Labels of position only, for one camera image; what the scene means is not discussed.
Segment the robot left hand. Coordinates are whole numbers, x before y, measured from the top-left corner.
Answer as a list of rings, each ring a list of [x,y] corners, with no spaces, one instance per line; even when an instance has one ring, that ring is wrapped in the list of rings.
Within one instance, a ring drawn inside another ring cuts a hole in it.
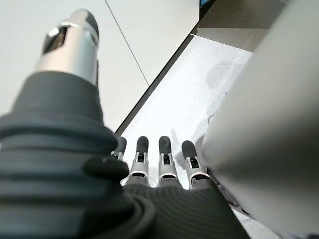
[[[191,141],[182,143],[189,189],[167,136],[159,183],[149,186],[149,141],[131,167],[126,140],[104,126],[98,92],[99,29],[86,9],[47,33],[11,112],[0,119],[3,239],[246,239]]]

